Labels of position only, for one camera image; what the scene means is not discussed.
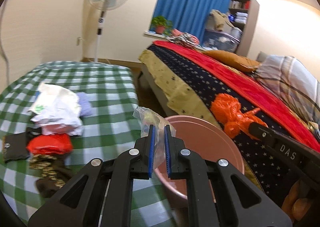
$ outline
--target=pillow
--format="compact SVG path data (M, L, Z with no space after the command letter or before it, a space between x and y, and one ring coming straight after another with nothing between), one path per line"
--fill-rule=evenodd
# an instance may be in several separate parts
M246 57L241 57L236 55L235 53L223 50L209 50L204 51L203 54L245 73L255 71L260 65L260 62L258 61L251 60Z
M295 57L267 56L256 80L305 122L320 123L320 85Z
M268 54L260 51L259 54L258 54L258 56L257 56L257 58L256 58L256 60L257 60L258 62L262 63L263 61L265 61L265 59L267 58L267 56L268 56Z

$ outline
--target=baseboard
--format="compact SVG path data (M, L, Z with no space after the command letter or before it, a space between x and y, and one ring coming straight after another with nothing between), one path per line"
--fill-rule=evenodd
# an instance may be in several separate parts
M94 61L94 58L84 57L84 58L82 58L81 61L82 62L90 62L90 61ZM129 66L129 67L135 67L135 68L141 68L142 67L142 63L138 63L138 62L114 60L114 59L109 59L109 61L110 61L110 63L112 65ZM105 58L98 58L98 62L109 64L109 62Z

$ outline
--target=orange-brown object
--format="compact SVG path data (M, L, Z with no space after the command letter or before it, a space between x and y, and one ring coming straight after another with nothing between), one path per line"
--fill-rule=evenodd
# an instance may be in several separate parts
M203 54L245 73L256 71L261 65L258 61L223 50L209 50L204 51Z
M294 222L294 216L292 214L293 204L298 199L300 182L297 181L291 187L289 194L285 197L281 209L290 217L292 223Z
M292 207L292 215L293 217L300 221L306 212L310 209L313 200L308 198L300 198L298 199Z
M233 139L240 131L243 131L250 138L256 139L249 134L249 126L252 122L257 122L265 127L268 127L265 122L255 116L260 108L255 108L246 113L240 111L241 104L238 99L229 94L218 94L215 100L211 103L210 110L218 122L224 124L224 132L229 138Z

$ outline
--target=bookshelf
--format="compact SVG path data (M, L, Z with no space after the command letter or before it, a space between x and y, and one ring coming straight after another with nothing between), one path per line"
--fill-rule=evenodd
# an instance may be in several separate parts
M242 30L241 41L236 49L236 54L239 56L246 57L249 52L257 23L259 7L260 6L256 0L231 0L231 4L229 6L230 14L235 17L237 12L248 14L245 24L240 22L231 22L235 27Z

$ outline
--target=black wallet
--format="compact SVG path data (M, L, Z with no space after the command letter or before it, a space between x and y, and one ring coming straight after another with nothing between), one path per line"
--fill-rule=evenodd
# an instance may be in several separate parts
M29 141L41 135L41 128L26 128L25 132L6 135L3 138L3 157L4 162L11 160L27 159L29 151L26 149Z

